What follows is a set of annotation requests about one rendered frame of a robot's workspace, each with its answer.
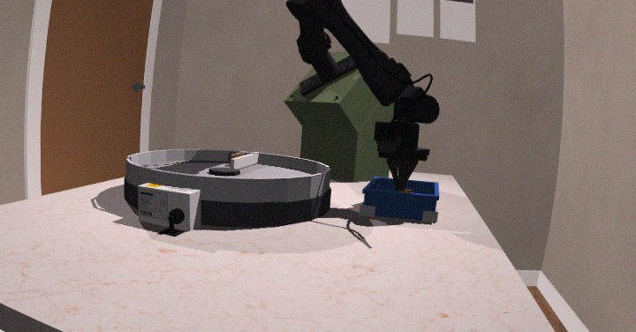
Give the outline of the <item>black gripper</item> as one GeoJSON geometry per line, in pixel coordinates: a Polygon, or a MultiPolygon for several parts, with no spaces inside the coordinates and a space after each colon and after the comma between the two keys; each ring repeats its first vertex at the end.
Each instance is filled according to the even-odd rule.
{"type": "Polygon", "coordinates": [[[388,154],[388,153],[381,153],[377,148],[377,151],[379,152],[378,157],[389,158],[387,159],[387,163],[390,168],[391,175],[393,176],[393,179],[394,179],[396,192],[398,192],[398,190],[403,191],[405,189],[408,179],[412,175],[418,162],[427,160],[429,155],[429,149],[427,150],[421,150],[421,149],[426,149],[426,148],[418,147],[418,149],[407,149],[407,148],[398,147],[395,153],[388,154]]]}

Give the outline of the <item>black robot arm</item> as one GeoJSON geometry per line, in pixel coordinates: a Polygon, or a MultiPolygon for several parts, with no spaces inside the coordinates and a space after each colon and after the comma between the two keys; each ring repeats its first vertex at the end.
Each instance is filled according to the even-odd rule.
{"type": "MultiPolygon", "coordinates": [[[[377,63],[379,61],[399,79],[413,82],[412,75],[404,65],[389,58],[366,36],[347,12],[342,0],[288,0],[286,5],[299,21],[300,35],[297,44],[301,58],[317,72],[299,83],[302,96],[355,68],[358,68],[363,80],[382,106],[390,106],[394,102],[393,117],[423,94],[421,87],[397,80],[377,63]],[[329,53],[331,40],[324,32],[324,27],[335,36],[350,56],[335,62],[329,53]]],[[[375,122],[378,150],[390,154],[395,153],[398,147],[418,149],[420,126],[405,123],[431,124],[438,118],[439,111],[437,100],[424,94],[411,108],[395,118],[400,124],[393,123],[391,132],[388,129],[389,122],[375,122]]]]}

